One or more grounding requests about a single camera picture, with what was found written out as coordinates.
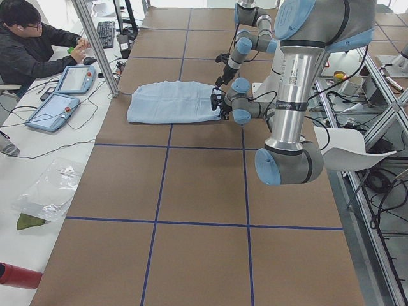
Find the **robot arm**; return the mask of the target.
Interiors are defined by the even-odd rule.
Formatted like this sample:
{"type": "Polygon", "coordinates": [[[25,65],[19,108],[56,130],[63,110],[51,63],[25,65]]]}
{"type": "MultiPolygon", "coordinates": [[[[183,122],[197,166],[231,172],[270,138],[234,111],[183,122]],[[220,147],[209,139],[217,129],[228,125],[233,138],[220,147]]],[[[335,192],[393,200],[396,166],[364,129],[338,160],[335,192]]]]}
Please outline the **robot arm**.
{"type": "Polygon", "coordinates": [[[318,178],[323,157],[306,140],[302,125],[316,77],[328,56],[368,45],[374,35],[375,1],[284,1],[271,17],[253,1],[238,1],[236,25],[256,27],[258,33],[238,31],[235,47],[222,54],[223,74],[216,86],[230,85],[226,94],[214,92],[212,108],[238,124],[266,120],[271,134],[255,155],[256,172],[267,185],[302,184],[318,178]],[[265,80],[265,100],[248,95],[250,84],[237,72],[251,50],[271,53],[273,69],[265,80]]]}
{"type": "Polygon", "coordinates": [[[254,1],[237,1],[235,5],[235,33],[230,50],[219,54],[215,61],[224,63],[215,86],[227,85],[234,79],[245,58],[252,51],[273,54],[277,40],[272,34],[273,20],[269,13],[256,6],[254,1]]]}

